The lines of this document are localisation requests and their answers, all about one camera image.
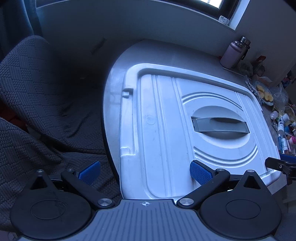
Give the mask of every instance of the window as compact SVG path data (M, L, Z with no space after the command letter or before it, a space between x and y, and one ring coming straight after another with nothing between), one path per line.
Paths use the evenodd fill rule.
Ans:
M205 13L213 18L220 16L230 19L239 0L165 0Z

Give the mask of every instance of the metal screw head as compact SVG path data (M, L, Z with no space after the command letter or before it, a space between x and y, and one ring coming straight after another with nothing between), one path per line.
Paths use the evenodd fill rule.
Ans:
M184 206L189 206L194 203L194 201L191 198L182 198L179 202Z
M112 204L112 200L109 198L101 198L98 200L98 204L101 206L109 206Z

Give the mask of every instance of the plate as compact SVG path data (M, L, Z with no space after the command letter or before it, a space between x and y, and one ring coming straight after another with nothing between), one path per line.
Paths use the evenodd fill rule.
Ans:
M272 93L270 92L270 90L269 90L264 84L262 84L262 83L259 82L259 81L255 81L254 84L253 84L253 86L254 86L254 88L255 88L256 90L257 90L257 85L262 86L262 87L264 88L264 91L267 91L268 93L270 93L270 94L272 95ZM266 101L264 98L261 98L261 100L262 100L263 103L266 104L266 105L269 105L269 106L273 106L273 105L274 105L274 101L268 102L268 101Z

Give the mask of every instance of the small bottle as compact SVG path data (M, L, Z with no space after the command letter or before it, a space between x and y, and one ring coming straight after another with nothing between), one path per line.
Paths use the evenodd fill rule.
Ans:
M285 153L287 155L289 154L288 146L287 146L287 141L286 141L285 138L282 138L281 139L281 150L282 150L283 153Z
M285 125L282 121L278 123L278 135L283 136L285 134Z
M290 120L290 118L289 118L289 116L288 116L288 114L287 113L285 113L284 115L281 115L280 113L279 113L279 116L275 119L275 121L278 123L279 121L282 121L283 123L285 123L285 122L287 122L287 121L289 121Z
M272 120L275 120L278 116L279 116L279 113L276 110L270 114L270 118Z
M287 142L288 151L289 151L289 153L291 153L290 143L289 143L289 141L287 139L286 139L286 142Z
M296 128L296 122L293 122L285 126L285 132L292 133L295 128Z

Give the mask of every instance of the plastic bag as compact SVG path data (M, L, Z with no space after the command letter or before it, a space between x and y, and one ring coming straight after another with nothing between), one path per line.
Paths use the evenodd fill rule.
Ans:
M253 75L253 66L248 61L240 61L237 64L237 70L240 74L247 75L248 77Z
M279 87L273 87L269 89L274 98L274 105L278 111L284 111L285 106L288 104L289 96L287 91L283 88L283 84L280 83Z
M284 112L288 114L290 121L293 122L295 119L295 112L294 112L293 108L291 108L290 106L287 105L287 106L285 106Z

